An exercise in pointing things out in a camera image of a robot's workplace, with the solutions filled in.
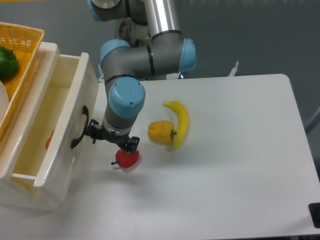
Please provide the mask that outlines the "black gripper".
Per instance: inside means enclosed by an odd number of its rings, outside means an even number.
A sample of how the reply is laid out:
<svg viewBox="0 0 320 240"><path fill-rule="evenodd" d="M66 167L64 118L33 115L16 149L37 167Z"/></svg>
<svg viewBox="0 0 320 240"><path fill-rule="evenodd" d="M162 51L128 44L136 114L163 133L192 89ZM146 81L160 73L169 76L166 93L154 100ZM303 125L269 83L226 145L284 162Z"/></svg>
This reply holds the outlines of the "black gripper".
<svg viewBox="0 0 320 240"><path fill-rule="evenodd" d="M123 149L123 156L126 154L136 154L140 138L137 136L129 137L130 129L116 130L104 126L100 126L99 122L91 119L84 131L84 135L92 139L95 144L97 140L105 140L116 144L120 149Z"/></svg>

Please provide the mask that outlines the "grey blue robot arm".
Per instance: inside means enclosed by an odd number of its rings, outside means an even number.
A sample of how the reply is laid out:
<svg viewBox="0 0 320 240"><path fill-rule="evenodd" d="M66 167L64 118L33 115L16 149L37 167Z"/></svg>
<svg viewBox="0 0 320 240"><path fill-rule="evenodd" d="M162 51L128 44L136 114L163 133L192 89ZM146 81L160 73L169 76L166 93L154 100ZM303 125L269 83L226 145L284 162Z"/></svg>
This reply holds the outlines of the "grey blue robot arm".
<svg viewBox="0 0 320 240"><path fill-rule="evenodd" d="M130 131L146 97L141 80L193 70L196 47L192 39L183 37L172 0L90 0L87 4L96 21L129 18L146 27L136 43L120 38L102 45L107 106L103 122L92 120L87 131L94 141L106 140L134 154L140 140Z"/></svg>

